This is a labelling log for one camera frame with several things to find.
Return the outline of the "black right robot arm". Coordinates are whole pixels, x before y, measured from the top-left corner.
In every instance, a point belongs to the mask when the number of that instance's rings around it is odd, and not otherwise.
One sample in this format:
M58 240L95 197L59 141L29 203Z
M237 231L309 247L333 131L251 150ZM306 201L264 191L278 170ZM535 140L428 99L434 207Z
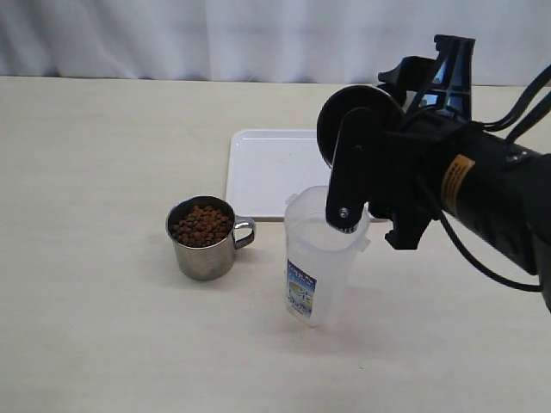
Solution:
M364 212L390 220L387 242L415 250L429 223L451 219L528 274L497 283L550 298L550 157L517 140L550 111L542 71L501 119L472 117L472 38L438 34L433 59L409 56L375 86L334 93L317 120L331 170L325 219L353 232Z

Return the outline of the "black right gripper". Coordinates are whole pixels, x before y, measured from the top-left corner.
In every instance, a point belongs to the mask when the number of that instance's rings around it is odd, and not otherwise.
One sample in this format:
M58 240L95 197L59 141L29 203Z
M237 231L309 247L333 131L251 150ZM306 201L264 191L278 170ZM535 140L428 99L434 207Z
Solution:
M355 108L344 116L325 205L326 222L336 230L356 231L368 202L376 218L393 223L387 242L396 250L415 250L439 213L459 217L456 197L446 201L443 184L474 131L470 120L475 39L437 34L434 43L434 59L405 57L392 70L380 72L377 80L400 106L408 92L414 94L408 116L424 109L439 114L423 112L385 133L380 117L368 108Z

